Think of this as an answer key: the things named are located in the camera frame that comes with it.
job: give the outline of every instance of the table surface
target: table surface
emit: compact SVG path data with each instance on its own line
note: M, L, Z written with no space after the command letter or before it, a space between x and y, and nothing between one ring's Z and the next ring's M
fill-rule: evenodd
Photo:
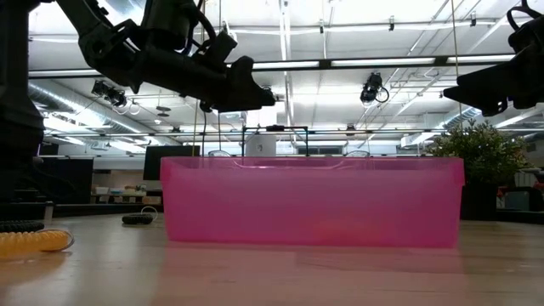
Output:
M539 305L544 227L463 223L456 250L168 242L160 216L61 218L69 252L0 261L0 305Z

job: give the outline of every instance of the potted plant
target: potted plant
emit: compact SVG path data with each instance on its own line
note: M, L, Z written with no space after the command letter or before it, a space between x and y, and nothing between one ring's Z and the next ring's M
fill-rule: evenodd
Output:
M524 147L523 138L508 137L488 122L469 120L465 128L455 125L436 137L428 152L464 161L461 219L495 220L498 186L509 184L519 169L528 166Z

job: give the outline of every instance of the pink plastic bin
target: pink plastic bin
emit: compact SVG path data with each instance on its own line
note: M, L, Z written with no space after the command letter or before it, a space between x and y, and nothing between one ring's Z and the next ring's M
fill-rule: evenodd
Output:
M454 247L457 158L165 157L172 241Z

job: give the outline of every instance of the green plant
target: green plant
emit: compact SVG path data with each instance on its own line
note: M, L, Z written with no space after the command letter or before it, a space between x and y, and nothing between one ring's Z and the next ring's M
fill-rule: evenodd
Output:
M519 169L529 166L524 147L523 138L508 137L488 122L469 120L467 127L455 125L436 137L428 152L461 157L468 184L505 184Z

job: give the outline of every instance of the computer monitor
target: computer monitor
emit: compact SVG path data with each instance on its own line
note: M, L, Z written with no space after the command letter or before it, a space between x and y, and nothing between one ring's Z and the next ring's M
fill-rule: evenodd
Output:
M200 156L201 147L192 145L148 146L145 151L144 180L161 178L161 158L171 156Z

